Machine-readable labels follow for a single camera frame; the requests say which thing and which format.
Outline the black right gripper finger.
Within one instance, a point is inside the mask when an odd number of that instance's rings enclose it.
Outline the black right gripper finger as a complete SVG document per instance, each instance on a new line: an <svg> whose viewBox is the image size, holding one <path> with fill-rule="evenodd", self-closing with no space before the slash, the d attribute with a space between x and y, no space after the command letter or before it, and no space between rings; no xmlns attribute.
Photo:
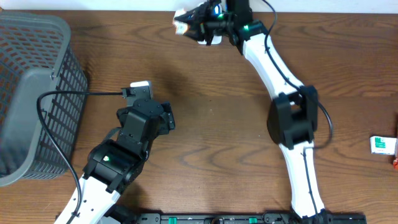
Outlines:
<svg viewBox="0 0 398 224"><path fill-rule="evenodd" d="M188 25L183 35L198 42L204 41L206 37L205 26L203 24Z"/></svg>
<svg viewBox="0 0 398 224"><path fill-rule="evenodd" d="M197 6L192 10L179 9L175 12L174 21L191 24L199 17L203 16L206 12L207 7L204 4Z"/></svg>

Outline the small orange white box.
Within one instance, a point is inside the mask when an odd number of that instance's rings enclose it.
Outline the small orange white box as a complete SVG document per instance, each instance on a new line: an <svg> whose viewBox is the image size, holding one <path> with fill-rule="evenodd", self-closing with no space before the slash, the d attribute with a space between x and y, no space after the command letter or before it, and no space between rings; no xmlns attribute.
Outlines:
<svg viewBox="0 0 398 224"><path fill-rule="evenodd" d="M182 16L182 22L179 20L176 20L177 17ZM173 25L176 28L175 33L177 35L184 35L188 31L188 24L187 21L190 20L190 15L187 15L187 11L185 9L179 9L175 12L174 18L173 18Z"/></svg>

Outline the white green box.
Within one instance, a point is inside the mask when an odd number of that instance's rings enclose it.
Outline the white green box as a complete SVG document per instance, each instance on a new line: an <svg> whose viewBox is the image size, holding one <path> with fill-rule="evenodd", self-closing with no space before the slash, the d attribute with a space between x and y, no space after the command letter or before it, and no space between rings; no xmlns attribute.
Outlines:
<svg viewBox="0 0 398 224"><path fill-rule="evenodd" d="M369 138L372 154L394 156L396 154L397 138L371 136Z"/></svg>

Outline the orange snack bar wrapper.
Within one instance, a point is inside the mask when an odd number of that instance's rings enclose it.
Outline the orange snack bar wrapper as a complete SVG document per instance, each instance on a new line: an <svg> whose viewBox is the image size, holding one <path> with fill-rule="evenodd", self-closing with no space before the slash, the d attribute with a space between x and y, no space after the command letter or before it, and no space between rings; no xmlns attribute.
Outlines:
<svg viewBox="0 0 398 224"><path fill-rule="evenodd" d="M398 158L395 158L395 159L394 159L392 165L393 165L393 168L394 168L395 170L398 170Z"/></svg>

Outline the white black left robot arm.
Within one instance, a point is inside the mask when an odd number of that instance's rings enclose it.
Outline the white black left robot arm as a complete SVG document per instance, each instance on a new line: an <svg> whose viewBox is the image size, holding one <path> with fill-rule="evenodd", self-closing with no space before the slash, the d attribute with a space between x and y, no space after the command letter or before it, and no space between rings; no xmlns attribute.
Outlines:
<svg viewBox="0 0 398 224"><path fill-rule="evenodd" d="M81 197L74 194L56 223L138 223L139 216L116 206L127 187L142 172L155 138L175 129L169 102L135 99L117 110L120 127L97 145L79 179Z"/></svg>

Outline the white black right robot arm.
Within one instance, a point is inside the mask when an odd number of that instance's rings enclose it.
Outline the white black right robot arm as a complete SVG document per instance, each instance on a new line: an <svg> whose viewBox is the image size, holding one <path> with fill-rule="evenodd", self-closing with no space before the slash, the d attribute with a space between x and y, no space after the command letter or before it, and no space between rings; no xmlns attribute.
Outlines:
<svg viewBox="0 0 398 224"><path fill-rule="evenodd" d="M313 164L318 93L287 68L273 46L271 29L253 18L248 1L227 1L224 6L221 1L205 1L189 11L177 10L173 24L178 35L205 45L227 37L255 68L271 98L269 136L280 147L289 173L290 221L327 223Z"/></svg>

